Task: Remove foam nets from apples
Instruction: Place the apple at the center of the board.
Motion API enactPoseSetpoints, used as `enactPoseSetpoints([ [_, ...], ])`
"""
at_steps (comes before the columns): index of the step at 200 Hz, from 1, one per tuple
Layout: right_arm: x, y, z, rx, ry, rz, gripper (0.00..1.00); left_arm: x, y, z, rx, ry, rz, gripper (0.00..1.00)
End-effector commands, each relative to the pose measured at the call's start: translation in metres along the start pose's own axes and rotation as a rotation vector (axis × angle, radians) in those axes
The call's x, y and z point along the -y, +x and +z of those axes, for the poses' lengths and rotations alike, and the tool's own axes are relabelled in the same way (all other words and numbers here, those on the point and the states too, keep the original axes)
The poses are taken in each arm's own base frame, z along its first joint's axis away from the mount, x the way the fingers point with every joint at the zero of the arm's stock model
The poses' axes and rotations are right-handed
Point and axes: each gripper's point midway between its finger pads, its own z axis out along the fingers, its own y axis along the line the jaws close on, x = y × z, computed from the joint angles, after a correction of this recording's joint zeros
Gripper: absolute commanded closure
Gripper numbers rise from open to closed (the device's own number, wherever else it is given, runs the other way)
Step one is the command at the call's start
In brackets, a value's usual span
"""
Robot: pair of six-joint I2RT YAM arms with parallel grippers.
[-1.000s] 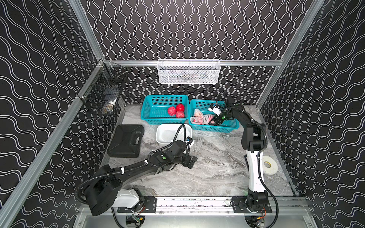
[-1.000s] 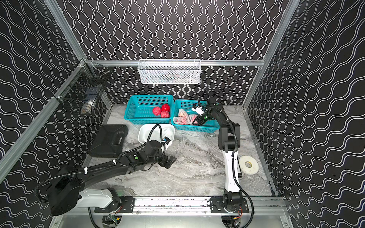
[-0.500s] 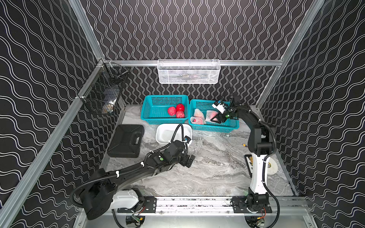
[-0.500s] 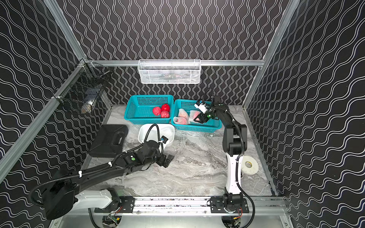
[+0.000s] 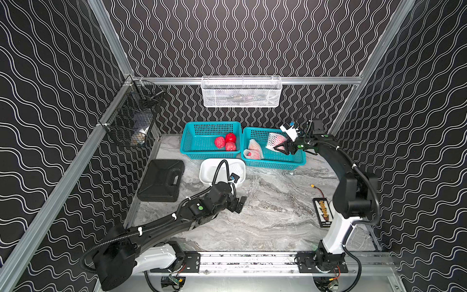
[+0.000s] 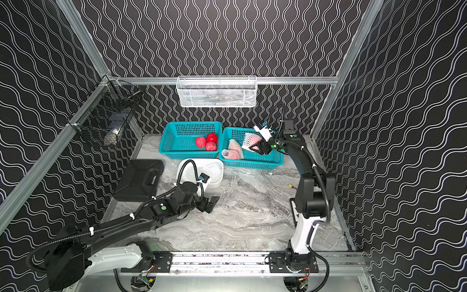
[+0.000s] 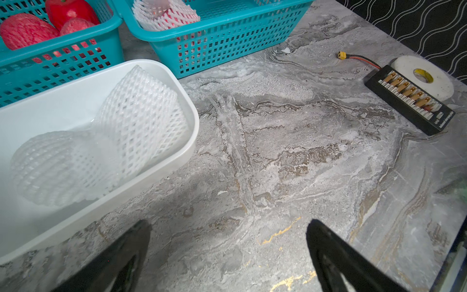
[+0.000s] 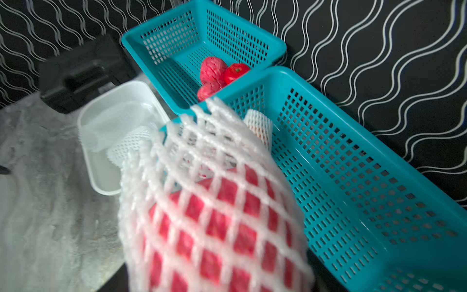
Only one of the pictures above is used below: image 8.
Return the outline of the white foam net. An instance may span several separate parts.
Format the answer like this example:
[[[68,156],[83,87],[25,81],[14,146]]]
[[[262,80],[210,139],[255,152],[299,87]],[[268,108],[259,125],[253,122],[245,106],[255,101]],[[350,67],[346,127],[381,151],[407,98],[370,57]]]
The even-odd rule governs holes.
[[[139,102],[112,105],[85,119],[79,132],[80,142],[90,152],[107,149],[130,131],[146,125],[153,114],[153,107]]]
[[[127,153],[130,150],[138,151],[142,141],[150,140],[152,130],[150,127],[141,126],[130,131],[107,149],[106,155],[109,161],[118,168],[122,168]]]

